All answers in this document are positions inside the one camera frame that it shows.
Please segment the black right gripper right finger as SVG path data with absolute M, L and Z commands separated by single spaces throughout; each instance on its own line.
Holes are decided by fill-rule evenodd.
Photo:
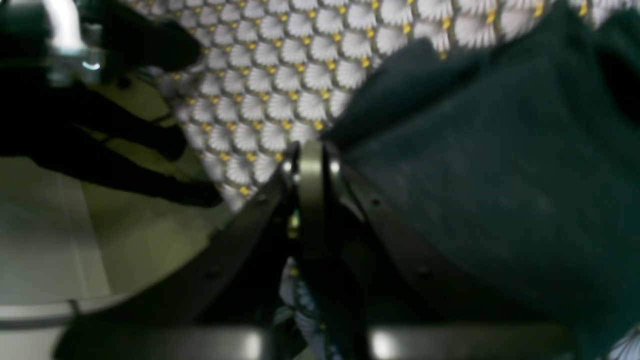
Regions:
M 322 146 L 328 233 L 355 278 L 371 360 L 573 360 L 566 326 L 466 274 Z

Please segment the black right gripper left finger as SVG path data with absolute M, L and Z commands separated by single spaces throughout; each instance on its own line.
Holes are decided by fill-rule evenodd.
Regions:
M 272 360 L 281 273 L 321 259 L 325 145 L 294 144 L 285 161 L 187 264 L 127 300 L 76 317 L 55 360 Z

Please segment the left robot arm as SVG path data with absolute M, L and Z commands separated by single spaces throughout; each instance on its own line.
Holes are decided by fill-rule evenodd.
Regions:
M 180 71 L 201 56 L 201 43 L 182 25 L 148 19 L 119 0 L 93 1 L 80 18 L 102 27 L 101 43 L 114 66 L 106 80 L 146 66 Z M 214 184 L 149 170 L 86 132 L 134 142 L 175 162 L 187 146 L 178 125 L 144 120 L 81 82 L 55 88 L 47 74 L 22 62 L 1 69 L 2 157 L 26 157 L 82 182 L 191 207 L 222 202 Z

